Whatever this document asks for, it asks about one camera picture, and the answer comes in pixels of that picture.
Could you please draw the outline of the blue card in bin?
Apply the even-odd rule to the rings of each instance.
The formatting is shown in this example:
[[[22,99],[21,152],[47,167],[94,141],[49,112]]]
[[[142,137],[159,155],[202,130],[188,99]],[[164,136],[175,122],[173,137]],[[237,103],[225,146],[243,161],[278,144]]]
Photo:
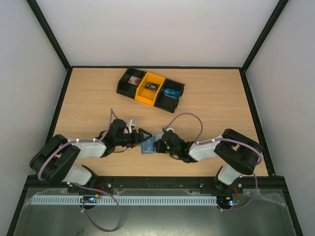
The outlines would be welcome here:
[[[163,94],[165,96],[173,97],[173,98],[178,98],[180,96],[180,92],[171,88],[166,88],[163,91]]]

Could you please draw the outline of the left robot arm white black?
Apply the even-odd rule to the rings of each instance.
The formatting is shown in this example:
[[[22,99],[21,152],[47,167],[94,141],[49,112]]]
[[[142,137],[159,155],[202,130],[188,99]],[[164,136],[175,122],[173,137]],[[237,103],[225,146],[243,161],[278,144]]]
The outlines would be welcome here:
[[[152,134],[142,128],[134,129],[134,120],[114,119],[105,131],[91,140],[67,139],[58,134],[50,139],[31,159],[30,168],[41,181],[86,185],[95,173],[86,166],[76,166],[77,159],[103,158],[115,152],[116,147],[134,148],[147,141]]]

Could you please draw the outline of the black mounting rail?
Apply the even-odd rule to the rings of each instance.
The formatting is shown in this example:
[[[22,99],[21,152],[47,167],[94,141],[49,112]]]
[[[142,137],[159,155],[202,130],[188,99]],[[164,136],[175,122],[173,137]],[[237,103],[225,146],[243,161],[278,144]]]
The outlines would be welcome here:
[[[214,183],[215,177],[92,177],[85,187],[101,189],[105,192],[114,193],[118,189],[192,189],[198,190],[201,194],[223,196],[235,193],[243,193],[244,189],[255,189],[254,177],[242,177],[233,182],[232,187],[225,190],[218,189]],[[280,189],[283,193],[288,192],[284,177],[257,177],[258,189]],[[65,182],[49,184],[38,180],[36,175],[27,177],[23,190],[28,188],[68,188],[70,193],[85,193],[87,190],[73,186],[67,187]]]

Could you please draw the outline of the black storage bin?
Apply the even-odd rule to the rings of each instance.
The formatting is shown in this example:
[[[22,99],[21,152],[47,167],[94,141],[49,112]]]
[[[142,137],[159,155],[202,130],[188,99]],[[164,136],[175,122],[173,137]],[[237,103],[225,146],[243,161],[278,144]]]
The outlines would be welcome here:
[[[116,93],[135,99],[137,88],[145,75],[145,71],[129,67],[119,79]]]
[[[174,113],[183,95],[185,84],[166,78],[161,89],[157,93],[154,106]]]

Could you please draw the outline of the red white card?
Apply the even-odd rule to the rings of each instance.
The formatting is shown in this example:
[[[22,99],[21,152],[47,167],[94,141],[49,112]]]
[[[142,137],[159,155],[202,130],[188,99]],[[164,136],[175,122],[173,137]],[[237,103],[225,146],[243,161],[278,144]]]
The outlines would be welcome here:
[[[128,83],[132,84],[132,85],[135,85],[135,86],[138,86],[140,83],[141,83],[141,79],[140,78],[137,78],[135,76],[131,76],[128,80]]]

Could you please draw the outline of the right black storage bin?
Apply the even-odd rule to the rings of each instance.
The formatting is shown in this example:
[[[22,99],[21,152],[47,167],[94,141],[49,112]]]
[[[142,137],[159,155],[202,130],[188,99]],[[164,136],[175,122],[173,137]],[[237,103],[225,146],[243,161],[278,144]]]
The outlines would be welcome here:
[[[166,78],[161,89],[157,93],[154,106],[174,113],[183,95],[185,84]]]

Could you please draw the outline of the black enclosure frame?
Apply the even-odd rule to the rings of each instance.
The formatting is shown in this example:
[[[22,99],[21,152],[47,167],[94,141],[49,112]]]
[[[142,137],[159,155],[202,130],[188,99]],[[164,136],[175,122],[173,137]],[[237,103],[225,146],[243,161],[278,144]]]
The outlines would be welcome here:
[[[62,108],[62,104],[64,101],[64,97],[66,94],[66,90],[70,81],[70,75],[73,71],[74,68],[127,68],[127,65],[119,65],[119,66],[111,66],[111,65],[100,65],[100,66],[87,66],[87,65],[82,65],[82,66],[70,66],[69,62],[67,61],[53,31],[51,30],[49,23],[47,22],[42,10],[40,9],[40,6],[38,5],[36,0],[26,0],[26,2],[28,3],[33,15],[35,16],[35,18],[37,19],[37,21],[39,22],[40,26],[42,27],[43,31],[45,32],[46,37],[48,38],[48,40],[50,41],[50,43],[52,44],[52,47],[54,48],[55,52],[57,53],[59,59],[61,60],[63,66],[66,69],[66,76],[63,82],[63,86],[61,88],[61,92],[58,98],[58,102],[54,111],[54,115],[49,127],[49,131],[47,134],[47,138],[46,138],[46,142],[49,141],[52,138],[53,135],[53,131],[56,128],[57,125],[57,119],[59,118],[59,114]],[[282,14],[283,10],[285,9],[286,5],[288,4],[289,0],[279,0],[274,8],[274,10],[272,11],[267,23],[265,24],[262,32],[260,33],[257,41],[255,42],[253,48],[251,49],[248,57],[246,58],[244,64],[241,67],[237,67],[237,66],[153,66],[153,65],[136,65],[133,67],[136,68],[145,68],[145,69],[237,69],[240,72],[240,76],[242,79],[242,83],[243,83],[243,87],[245,90],[245,94],[247,97],[247,101],[249,104],[249,109],[252,115],[252,119],[253,119],[253,123],[255,126],[255,130],[258,134],[258,139],[260,141],[260,143],[262,144],[263,148],[264,148],[264,154],[266,154],[266,156],[264,157],[264,160],[267,161],[267,173],[268,173],[268,177],[259,177],[261,180],[263,180],[263,183],[267,184],[266,186],[263,185],[263,187],[267,187],[269,189],[275,188],[275,189],[280,189],[280,187],[284,187],[285,190],[283,190],[283,194],[284,194],[284,200],[285,203],[288,205],[288,210],[289,210],[289,214],[290,214],[290,218],[293,224],[293,228],[295,230],[295,233],[297,236],[303,236],[302,233],[302,229],[300,227],[294,206],[293,206],[293,202],[290,196],[290,193],[288,191],[288,187],[287,184],[285,183],[285,179],[284,177],[280,177],[280,176],[276,176],[276,172],[274,169],[274,165],[272,162],[272,158],[267,146],[267,142],[265,139],[265,135],[264,132],[262,130],[262,125],[261,125],[261,121],[258,115],[258,110],[256,108],[256,105],[254,105],[254,98],[253,98],[253,94],[250,91],[250,85],[246,76],[246,71],[248,70],[248,68],[250,67],[251,63],[253,62],[254,58],[256,57],[257,53],[259,52],[261,46],[263,45],[264,41],[266,40],[266,38],[268,37],[270,31],[272,30],[273,26],[275,25],[275,23],[277,22],[278,18],[280,17],[280,15]],[[8,232],[7,232],[7,236],[13,236],[17,225],[18,225],[18,219],[21,215],[22,212],[22,200],[24,201],[26,199],[26,190],[28,190],[30,187],[35,187],[36,184],[39,184],[39,180],[34,180],[35,175],[30,175],[27,178],[26,184],[23,187],[23,191],[21,193],[20,199],[18,201],[17,207],[15,209],[12,221],[10,223]],[[40,187],[46,187],[46,184],[39,184]]]

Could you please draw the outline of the teal leather card holder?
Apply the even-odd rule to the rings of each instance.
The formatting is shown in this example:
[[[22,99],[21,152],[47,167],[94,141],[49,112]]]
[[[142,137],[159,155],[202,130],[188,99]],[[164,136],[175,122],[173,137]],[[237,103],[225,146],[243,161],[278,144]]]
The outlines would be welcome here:
[[[154,142],[158,141],[162,137],[163,133],[152,135],[145,142],[140,144],[142,154],[152,154],[157,153],[157,150],[154,146]]]

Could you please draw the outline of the dark card in yellow bin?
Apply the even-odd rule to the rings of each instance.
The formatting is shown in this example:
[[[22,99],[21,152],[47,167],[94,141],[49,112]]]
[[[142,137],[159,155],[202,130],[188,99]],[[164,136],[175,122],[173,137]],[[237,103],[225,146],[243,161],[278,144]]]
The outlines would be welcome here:
[[[152,83],[152,82],[148,82],[145,85],[145,89],[149,89],[149,90],[152,90],[152,91],[157,91],[158,88],[159,88],[159,84],[155,84],[155,83]]]

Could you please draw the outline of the yellow storage bin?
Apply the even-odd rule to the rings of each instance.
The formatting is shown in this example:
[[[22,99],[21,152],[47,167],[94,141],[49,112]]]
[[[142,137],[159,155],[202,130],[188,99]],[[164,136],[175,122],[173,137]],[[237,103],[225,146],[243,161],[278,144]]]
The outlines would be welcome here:
[[[157,95],[162,88],[165,79],[165,77],[146,72],[137,87],[135,100],[154,106]]]

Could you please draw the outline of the left black storage bin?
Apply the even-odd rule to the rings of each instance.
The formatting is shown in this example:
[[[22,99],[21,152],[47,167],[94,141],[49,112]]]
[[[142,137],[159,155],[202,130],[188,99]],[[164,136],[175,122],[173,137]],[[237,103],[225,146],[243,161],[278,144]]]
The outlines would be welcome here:
[[[135,99],[137,88],[145,75],[145,71],[129,67],[119,79],[116,93]]]

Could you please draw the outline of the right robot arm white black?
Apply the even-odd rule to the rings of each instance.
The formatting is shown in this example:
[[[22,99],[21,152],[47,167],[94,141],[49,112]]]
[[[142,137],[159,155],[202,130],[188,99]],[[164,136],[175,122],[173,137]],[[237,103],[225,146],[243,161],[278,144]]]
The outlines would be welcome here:
[[[222,193],[230,189],[237,178],[252,175],[262,162],[262,146],[233,129],[226,129],[222,135],[202,142],[186,142],[168,130],[154,142],[154,148],[157,153],[167,153],[185,163],[220,157],[226,165],[218,170],[214,186]]]

